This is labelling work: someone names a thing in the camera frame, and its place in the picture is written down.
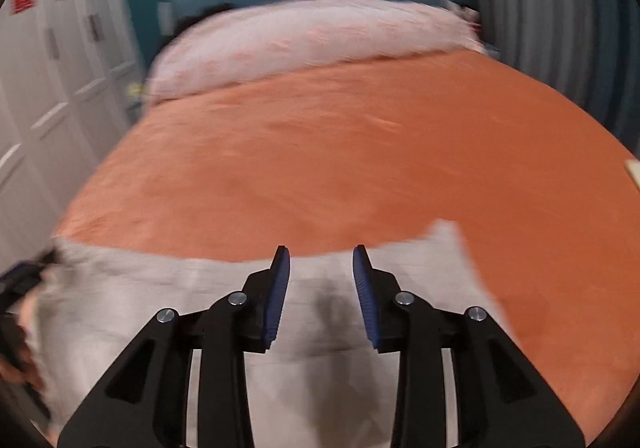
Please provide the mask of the white crinkled garment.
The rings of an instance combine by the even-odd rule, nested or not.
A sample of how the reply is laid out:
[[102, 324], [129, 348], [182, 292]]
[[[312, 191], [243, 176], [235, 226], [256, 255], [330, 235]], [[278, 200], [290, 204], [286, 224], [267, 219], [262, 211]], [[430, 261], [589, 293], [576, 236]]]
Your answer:
[[[61, 241], [61, 261], [38, 296], [30, 345], [56, 425], [155, 312], [199, 311], [239, 290], [268, 259], [180, 259]], [[454, 312], [506, 313], [480, 280], [459, 227], [439, 220], [422, 237], [369, 249], [400, 286]], [[363, 327], [352, 254], [294, 257], [279, 333], [268, 353], [245, 359], [259, 447], [385, 447], [398, 359], [373, 350]]]

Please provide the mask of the orange plush bed blanket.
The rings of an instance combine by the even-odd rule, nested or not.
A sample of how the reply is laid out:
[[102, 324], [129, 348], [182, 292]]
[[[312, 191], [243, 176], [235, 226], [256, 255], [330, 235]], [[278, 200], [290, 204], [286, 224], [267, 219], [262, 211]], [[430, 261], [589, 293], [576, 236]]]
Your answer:
[[310, 68], [164, 101], [59, 237], [243, 261], [457, 234], [588, 439], [639, 374], [631, 154], [562, 94], [460, 50]]

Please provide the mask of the white panelled wardrobe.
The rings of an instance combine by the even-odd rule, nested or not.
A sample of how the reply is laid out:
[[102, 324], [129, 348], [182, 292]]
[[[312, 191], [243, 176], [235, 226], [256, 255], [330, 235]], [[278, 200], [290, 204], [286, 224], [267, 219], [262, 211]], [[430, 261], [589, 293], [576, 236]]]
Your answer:
[[50, 249], [64, 209], [134, 122], [126, 0], [1, 6], [1, 266]]

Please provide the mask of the grey window curtain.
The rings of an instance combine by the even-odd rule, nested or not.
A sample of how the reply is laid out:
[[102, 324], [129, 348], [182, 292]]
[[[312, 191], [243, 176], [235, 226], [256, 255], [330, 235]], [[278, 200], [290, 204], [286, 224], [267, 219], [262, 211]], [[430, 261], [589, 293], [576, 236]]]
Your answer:
[[639, 144], [637, 0], [478, 0], [500, 60], [563, 93], [629, 150]]

